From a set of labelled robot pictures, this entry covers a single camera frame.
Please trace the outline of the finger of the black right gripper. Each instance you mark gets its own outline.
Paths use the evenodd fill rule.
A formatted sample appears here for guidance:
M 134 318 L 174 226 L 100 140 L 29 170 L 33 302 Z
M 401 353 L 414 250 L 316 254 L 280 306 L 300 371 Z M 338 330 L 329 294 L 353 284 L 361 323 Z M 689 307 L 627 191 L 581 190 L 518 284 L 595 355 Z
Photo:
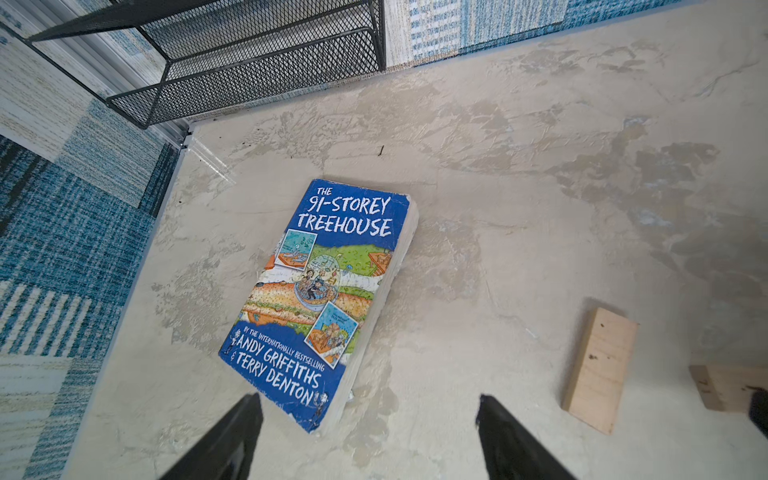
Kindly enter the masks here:
M 768 391 L 765 389 L 756 389 L 751 397 L 748 417 L 755 427 L 768 437 Z

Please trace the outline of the natural wood block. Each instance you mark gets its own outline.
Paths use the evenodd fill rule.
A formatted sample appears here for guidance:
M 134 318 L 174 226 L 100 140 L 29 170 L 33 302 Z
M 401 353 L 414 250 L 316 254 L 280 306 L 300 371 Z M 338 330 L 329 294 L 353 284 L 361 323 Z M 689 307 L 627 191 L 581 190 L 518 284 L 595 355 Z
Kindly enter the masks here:
M 577 350 L 562 408 L 595 430 L 613 433 L 639 325 L 594 309 Z
M 747 413 L 753 394 L 767 389 L 766 367 L 692 365 L 689 372 L 704 406 L 712 411 Z

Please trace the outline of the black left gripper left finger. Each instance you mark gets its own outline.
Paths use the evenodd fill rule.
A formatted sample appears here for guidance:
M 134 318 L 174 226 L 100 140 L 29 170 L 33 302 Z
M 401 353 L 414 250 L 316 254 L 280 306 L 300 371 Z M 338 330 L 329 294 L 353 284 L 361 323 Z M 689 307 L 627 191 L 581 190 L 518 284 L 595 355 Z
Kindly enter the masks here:
M 259 395 L 244 395 L 161 479 L 247 479 L 262 424 Z

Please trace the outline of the blue treehouse paperback book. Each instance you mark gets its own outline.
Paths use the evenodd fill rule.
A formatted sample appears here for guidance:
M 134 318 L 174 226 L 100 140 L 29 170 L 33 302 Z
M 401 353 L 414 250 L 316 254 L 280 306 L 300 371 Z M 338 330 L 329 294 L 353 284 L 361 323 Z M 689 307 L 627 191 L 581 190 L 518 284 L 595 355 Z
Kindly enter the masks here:
M 406 194 L 313 180 L 220 358 L 306 432 L 332 429 L 417 225 Z

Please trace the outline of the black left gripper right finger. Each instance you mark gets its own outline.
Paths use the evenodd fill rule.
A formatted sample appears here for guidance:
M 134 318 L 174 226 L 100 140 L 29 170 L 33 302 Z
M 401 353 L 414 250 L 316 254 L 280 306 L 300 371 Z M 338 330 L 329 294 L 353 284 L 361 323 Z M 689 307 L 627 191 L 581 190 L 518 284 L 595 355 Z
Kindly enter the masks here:
M 490 479 L 575 479 L 495 397 L 480 396 L 475 424 Z

